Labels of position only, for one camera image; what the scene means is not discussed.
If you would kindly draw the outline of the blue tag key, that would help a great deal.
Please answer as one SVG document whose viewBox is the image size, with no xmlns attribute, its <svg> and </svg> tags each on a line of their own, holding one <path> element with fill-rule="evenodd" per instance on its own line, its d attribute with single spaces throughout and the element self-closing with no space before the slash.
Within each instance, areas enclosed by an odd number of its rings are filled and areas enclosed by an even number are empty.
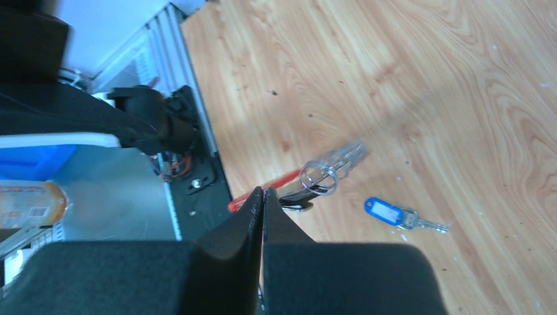
<svg viewBox="0 0 557 315">
<path fill-rule="evenodd" d="M 403 230 L 427 229 L 442 234 L 450 231 L 446 225 L 423 219 L 414 209 L 392 205 L 378 198 L 366 200 L 364 209 L 372 217 Z"/>
</svg>

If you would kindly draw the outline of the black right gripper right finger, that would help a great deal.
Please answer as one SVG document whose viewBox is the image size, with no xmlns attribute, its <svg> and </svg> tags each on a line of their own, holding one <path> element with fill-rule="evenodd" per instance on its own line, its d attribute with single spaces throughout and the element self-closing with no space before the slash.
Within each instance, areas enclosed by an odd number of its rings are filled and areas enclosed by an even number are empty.
<svg viewBox="0 0 557 315">
<path fill-rule="evenodd" d="M 268 314 L 446 314 L 426 256 L 404 243 L 319 243 L 264 197 Z"/>
</svg>

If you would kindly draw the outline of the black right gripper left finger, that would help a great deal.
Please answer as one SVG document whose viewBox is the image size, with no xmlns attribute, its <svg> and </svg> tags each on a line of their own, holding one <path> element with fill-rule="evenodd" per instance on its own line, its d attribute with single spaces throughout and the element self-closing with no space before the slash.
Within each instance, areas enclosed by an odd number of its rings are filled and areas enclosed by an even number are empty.
<svg viewBox="0 0 557 315">
<path fill-rule="evenodd" d="M 264 193 L 194 241 L 66 241 L 42 247 L 2 314 L 255 314 Z"/>
</svg>

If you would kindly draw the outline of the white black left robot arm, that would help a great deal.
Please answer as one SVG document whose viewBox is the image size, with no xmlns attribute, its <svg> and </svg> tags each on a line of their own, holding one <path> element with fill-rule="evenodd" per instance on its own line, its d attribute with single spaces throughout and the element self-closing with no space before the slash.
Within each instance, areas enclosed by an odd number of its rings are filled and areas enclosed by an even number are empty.
<svg viewBox="0 0 557 315">
<path fill-rule="evenodd" d="M 120 87 L 107 100 L 58 80 L 70 26 L 42 1 L 1 2 L 1 136 L 112 135 L 145 154 L 186 152 L 196 127 L 172 114 L 145 85 Z"/>
</svg>

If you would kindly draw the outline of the keyring holder with red handle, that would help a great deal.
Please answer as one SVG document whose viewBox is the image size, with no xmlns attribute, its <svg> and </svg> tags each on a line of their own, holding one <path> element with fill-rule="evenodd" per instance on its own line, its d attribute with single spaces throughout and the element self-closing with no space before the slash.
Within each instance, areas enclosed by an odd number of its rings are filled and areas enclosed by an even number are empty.
<svg viewBox="0 0 557 315">
<path fill-rule="evenodd" d="M 300 169 L 266 182 L 261 187 L 273 187 L 278 199 L 288 193 L 316 184 L 330 186 L 326 196 L 333 194 L 342 179 L 370 154 L 364 139 L 357 139 L 335 148 L 317 159 L 307 161 Z"/>
</svg>

